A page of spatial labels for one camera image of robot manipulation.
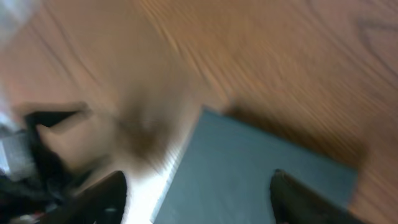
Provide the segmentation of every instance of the blurry black object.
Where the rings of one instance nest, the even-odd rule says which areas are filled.
[[[276,224],[363,224],[307,189],[288,173],[276,170],[269,187]]]
[[[77,198],[46,214],[40,224],[120,224],[126,196],[123,173],[113,172]]]
[[[41,140],[37,125],[48,128],[61,123],[77,113],[85,113],[85,107],[74,111],[36,111],[24,116],[28,148],[33,157],[37,175],[13,182],[0,177],[0,223],[13,217],[46,212],[48,206],[66,203],[72,188],[78,187],[92,170],[78,175],[64,166],[61,158]]]

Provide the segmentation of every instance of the brown wood grain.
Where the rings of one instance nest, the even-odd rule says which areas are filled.
[[[13,105],[87,102],[102,115],[82,136],[116,119],[106,127],[160,176],[210,106],[357,168],[351,210],[398,223],[397,13],[389,0],[48,0],[2,51],[1,78]]]

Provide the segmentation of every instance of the wooden surface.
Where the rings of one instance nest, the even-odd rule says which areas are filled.
[[[391,0],[48,0],[0,72],[12,105],[94,110],[58,137],[71,167],[124,148],[134,183],[143,167],[164,180],[204,104],[358,168],[351,210],[397,223],[397,13]],[[132,201],[155,202],[147,188]]]

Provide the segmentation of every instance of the dark rectangular object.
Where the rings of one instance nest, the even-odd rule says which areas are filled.
[[[154,223],[274,223],[269,185],[276,169],[340,207],[357,179],[329,158],[204,111]]]

